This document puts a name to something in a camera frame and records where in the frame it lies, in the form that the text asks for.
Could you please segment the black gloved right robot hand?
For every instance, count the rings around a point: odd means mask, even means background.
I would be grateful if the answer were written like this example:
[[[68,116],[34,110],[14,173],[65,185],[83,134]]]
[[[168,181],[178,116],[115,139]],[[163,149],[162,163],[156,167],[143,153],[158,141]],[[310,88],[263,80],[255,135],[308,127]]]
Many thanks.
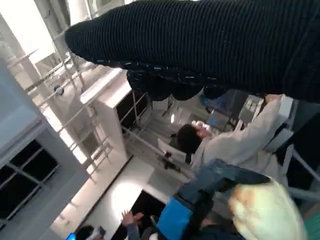
[[[320,101],[317,0],[140,0],[70,26],[64,40],[154,101],[231,89]]]

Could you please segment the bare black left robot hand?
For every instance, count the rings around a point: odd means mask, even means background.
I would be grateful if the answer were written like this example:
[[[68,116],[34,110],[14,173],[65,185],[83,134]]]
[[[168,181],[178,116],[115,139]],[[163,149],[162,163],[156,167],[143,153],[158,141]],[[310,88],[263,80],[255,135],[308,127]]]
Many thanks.
[[[221,224],[202,227],[214,207],[215,193],[225,193],[236,185],[269,184],[270,178],[215,159],[202,166],[168,201],[157,222],[160,240],[241,240]]]

